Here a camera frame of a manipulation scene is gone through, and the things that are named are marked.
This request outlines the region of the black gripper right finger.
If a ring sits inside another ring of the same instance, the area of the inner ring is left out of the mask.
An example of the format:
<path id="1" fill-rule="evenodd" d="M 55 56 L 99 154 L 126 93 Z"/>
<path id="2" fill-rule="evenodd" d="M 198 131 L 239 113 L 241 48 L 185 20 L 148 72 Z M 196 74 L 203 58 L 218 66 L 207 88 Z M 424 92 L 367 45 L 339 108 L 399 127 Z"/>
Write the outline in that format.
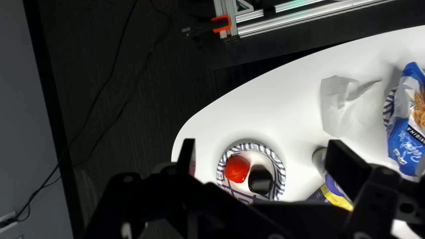
<path id="1" fill-rule="evenodd" d="M 354 201 L 368 179 L 372 167 L 340 139 L 331 139 L 328 142 L 324 167 L 354 206 Z"/>

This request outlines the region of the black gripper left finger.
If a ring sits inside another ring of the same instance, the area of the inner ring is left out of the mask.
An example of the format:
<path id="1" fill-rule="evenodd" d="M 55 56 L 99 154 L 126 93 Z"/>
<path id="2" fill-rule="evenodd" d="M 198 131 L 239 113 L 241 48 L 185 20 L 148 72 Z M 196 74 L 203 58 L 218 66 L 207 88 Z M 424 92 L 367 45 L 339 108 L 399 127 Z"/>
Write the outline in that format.
<path id="1" fill-rule="evenodd" d="M 196 139 L 186 138 L 182 142 L 181 153 L 178 155 L 177 167 L 188 174 L 196 173 Z"/>

